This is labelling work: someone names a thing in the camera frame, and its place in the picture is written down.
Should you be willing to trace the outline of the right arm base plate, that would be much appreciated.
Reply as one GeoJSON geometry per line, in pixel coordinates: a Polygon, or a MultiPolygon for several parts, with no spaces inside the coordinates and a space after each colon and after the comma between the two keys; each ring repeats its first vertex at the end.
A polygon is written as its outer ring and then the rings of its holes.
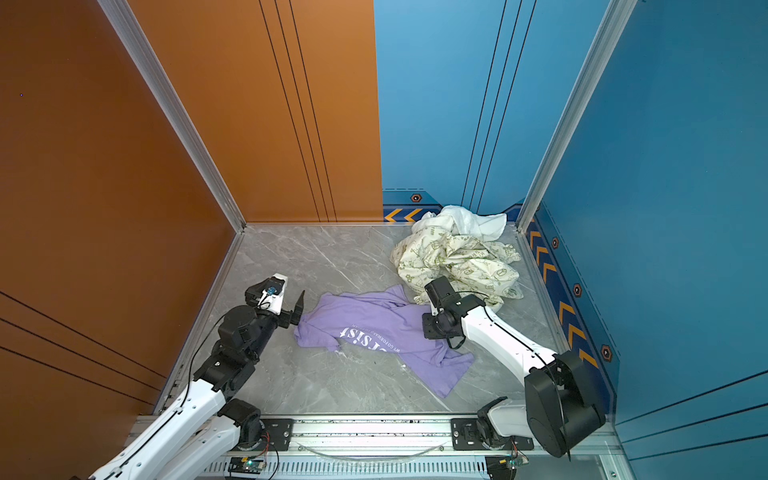
{"type": "Polygon", "coordinates": [[[534,442],[525,436],[501,437],[481,427],[477,417],[458,417],[449,421],[451,445],[455,451],[532,451],[534,442]]]}

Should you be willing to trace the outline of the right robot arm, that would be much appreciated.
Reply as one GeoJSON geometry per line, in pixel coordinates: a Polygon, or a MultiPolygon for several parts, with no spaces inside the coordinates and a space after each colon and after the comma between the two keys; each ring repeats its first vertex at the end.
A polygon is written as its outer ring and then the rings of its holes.
{"type": "Polygon", "coordinates": [[[523,385],[525,403],[506,397],[481,407],[467,443],[488,450],[514,450],[536,441],[553,457],[570,450],[602,428],[607,420],[595,382],[583,359],[572,350],[557,353],[503,321],[476,293],[460,293],[441,276],[425,286],[430,312],[422,316],[430,340],[458,338],[480,345],[523,385]]]}

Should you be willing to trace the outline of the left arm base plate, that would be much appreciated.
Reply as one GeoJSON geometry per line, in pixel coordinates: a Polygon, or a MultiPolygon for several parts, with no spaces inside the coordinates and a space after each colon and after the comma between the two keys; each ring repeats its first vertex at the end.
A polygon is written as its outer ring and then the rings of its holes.
{"type": "Polygon", "coordinates": [[[251,420],[241,427],[240,441],[236,445],[236,449],[256,452],[263,450],[287,451],[291,442],[293,427],[294,420],[292,418],[251,420]]]}

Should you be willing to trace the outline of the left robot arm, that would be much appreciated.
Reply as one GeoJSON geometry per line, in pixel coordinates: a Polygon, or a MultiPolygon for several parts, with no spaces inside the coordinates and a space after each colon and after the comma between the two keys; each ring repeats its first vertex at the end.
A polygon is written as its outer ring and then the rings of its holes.
{"type": "Polygon", "coordinates": [[[288,278],[274,274],[249,287],[245,303],[217,322],[219,339],[172,404],[92,479],[194,479],[239,445],[267,445],[261,411],[236,394],[253,375],[279,328],[299,323],[300,296],[284,309],[288,278]]]}

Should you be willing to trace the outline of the purple t-shirt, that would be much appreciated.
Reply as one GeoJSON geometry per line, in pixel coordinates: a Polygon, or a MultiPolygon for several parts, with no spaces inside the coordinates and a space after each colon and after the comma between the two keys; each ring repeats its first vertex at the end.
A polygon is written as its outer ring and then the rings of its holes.
{"type": "Polygon", "coordinates": [[[451,349],[444,339],[425,337],[422,315],[430,312],[429,306],[410,302],[401,285],[382,292],[325,294],[302,316],[294,337],[304,348],[336,352],[344,341],[394,354],[433,394],[445,398],[475,358],[451,349]]]}

